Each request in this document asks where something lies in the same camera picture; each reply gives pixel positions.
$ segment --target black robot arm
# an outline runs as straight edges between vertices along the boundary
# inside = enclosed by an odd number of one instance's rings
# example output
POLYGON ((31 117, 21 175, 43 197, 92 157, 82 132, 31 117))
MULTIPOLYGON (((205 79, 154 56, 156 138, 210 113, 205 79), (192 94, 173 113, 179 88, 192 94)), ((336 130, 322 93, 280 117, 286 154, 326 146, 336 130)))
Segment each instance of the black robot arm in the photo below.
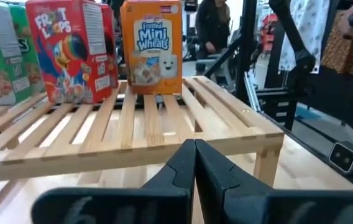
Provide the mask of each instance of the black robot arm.
POLYGON ((140 189, 45 192, 32 221, 192 224, 195 180, 205 224, 353 223, 353 191, 272 189, 201 139, 186 140, 140 189))
POLYGON ((269 6, 277 15, 294 50, 296 66, 290 71, 291 78, 294 79, 292 88, 295 91, 305 91, 307 78, 314 68, 316 59, 309 53, 302 41, 301 35, 291 17, 287 0, 269 0, 269 6))

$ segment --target cartoon mascot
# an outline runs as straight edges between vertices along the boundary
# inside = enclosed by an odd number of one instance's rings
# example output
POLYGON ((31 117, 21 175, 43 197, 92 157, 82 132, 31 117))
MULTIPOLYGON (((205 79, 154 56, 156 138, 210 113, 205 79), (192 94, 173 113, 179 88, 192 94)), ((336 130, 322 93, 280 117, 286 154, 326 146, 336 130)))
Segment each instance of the cartoon mascot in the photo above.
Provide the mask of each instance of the cartoon mascot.
POLYGON ((37 53, 42 70, 54 77, 57 95, 81 96, 89 79, 91 68, 81 61, 86 61, 88 51, 79 34, 68 34, 54 46, 47 45, 52 57, 44 49, 40 36, 37 39, 40 52, 37 53))

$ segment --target floor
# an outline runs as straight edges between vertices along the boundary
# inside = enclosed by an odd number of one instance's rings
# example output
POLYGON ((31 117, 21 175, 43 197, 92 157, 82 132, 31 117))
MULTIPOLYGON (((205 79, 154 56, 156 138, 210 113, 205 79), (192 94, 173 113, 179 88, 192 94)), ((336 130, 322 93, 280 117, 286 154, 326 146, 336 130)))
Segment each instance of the floor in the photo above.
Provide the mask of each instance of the floor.
MULTIPOLYGON (((268 57, 260 57, 255 67, 254 81, 259 89, 264 88, 267 69, 268 57)), ((183 63, 183 76, 189 77, 192 75, 195 75, 195 62, 183 63)), ((353 129, 349 125, 341 126, 341 121, 336 118, 312 108, 307 110, 306 105, 302 104, 298 105, 296 115, 303 117, 302 122, 322 131, 337 141, 350 141, 353 143, 353 129)), ((334 144, 298 121, 294 122, 292 133, 325 156, 328 156, 334 144)))

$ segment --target wooden table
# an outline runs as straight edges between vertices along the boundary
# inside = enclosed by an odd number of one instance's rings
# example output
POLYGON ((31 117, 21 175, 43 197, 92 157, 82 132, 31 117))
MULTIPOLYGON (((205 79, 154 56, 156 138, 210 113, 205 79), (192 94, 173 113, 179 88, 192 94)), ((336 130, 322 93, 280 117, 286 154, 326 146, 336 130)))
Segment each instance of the wooden table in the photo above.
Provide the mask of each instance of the wooden table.
MULTIPOLYGON (((186 106, 163 96, 165 106, 157 109, 155 96, 145 95, 144 109, 136 110, 135 96, 121 82, 98 111, 63 104, 47 114, 53 105, 45 95, 0 107, 0 223, 30 223, 33 201, 55 187, 140 187, 186 138, 235 155, 230 160, 275 188, 353 189, 205 77, 187 78, 182 98, 186 106), (114 110, 117 94, 124 95, 121 110, 114 110)), ((194 223, 202 223, 197 200, 194 211, 194 223)))

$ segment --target black metal rack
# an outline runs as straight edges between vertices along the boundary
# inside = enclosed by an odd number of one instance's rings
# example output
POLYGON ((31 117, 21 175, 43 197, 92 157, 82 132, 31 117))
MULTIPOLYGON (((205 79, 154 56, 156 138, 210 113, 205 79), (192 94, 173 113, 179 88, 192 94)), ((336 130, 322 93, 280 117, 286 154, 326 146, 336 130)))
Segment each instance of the black metal rack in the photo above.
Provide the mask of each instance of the black metal rack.
MULTIPOLYGON (((336 11, 338 10, 347 10, 353 5, 353 0, 340 0, 340 1, 331 1, 330 6, 329 6, 329 12, 328 12, 328 19, 326 21, 326 33, 324 34, 323 41, 322 41, 322 48, 321 52, 324 51, 324 48, 326 46, 327 40, 328 40, 328 32, 331 31, 332 24, 334 22, 334 18, 336 16, 336 11)), ((282 42, 283 42, 283 37, 284 37, 284 30, 281 24, 277 26, 275 29, 275 40, 274 40, 274 45, 272 49, 272 53, 270 56, 270 63, 268 66, 268 71, 267 71, 267 77, 266 77, 266 82, 265 82, 265 87, 275 87, 275 86, 281 86, 283 82, 287 79, 288 80, 288 72, 282 71, 282 74, 279 75, 280 71, 278 69, 278 64, 280 60, 280 52, 282 48, 282 42)), ((314 77, 311 77, 311 80, 309 81, 313 86, 316 86, 316 93, 314 93, 310 98, 308 97, 302 97, 299 98, 299 101, 301 103, 304 103, 307 106, 307 109, 310 109, 311 106, 314 106, 317 110, 320 110, 324 113, 327 113, 337 119, 341 120, 341 126, 345 126, 348 123, 350 123, 353 127, 353 109, 352 109, 352 103, 353 103, 353 77, 349 75, 337 75, 336 72, 325 69, 324 67, 321 68, 321 73, 322 75, 316 75, 314 77), (334 90, 332 91, 333 96, 327 96, 327 97, 322 97, 326 93, 326 88, 324 85, 319 85, 319 83, 329 83, 333 82, 334 87, 344 87, 343 94, 341 92, 335 92, 334 90), (333 101, 333 107, 332 110, 329 108, 325 108, 324 105, 331 100, 331 98, 335 98, 333 101)), ((324 133, 322 130, 317 129, 316 127, 305 123, 302 121, 301 117, 295 116, 295 121, 305 125, 307 128, 310 128, 310 130, 318 133, 325 139, 327 139, 330 142, 337 142, 337 139, 334 139, 333 137, 329 136, 328 134, 324 133)))
POLYGON ((298 30, 291 18, 287 0, 270 0, 270 7, 278 16, 285 32, 293 46, 297 66, 290 72, 293 77, 283 88, 266 88, 255 90, 250 82, 250 47, 254 38, 257 1, 244 1, 240 21, 240 34, 229 48, 208 68, 203 75, 210 76, 226 59, 239 49, 237 56, 237 74, 235 95, 243 102, 250 104, 256 111, 264 111, 276 122, 291 130, 294 122, 296 104, 299 98, 308 94, 306 79, 314 67, 315 58, 307 51, 298 30))

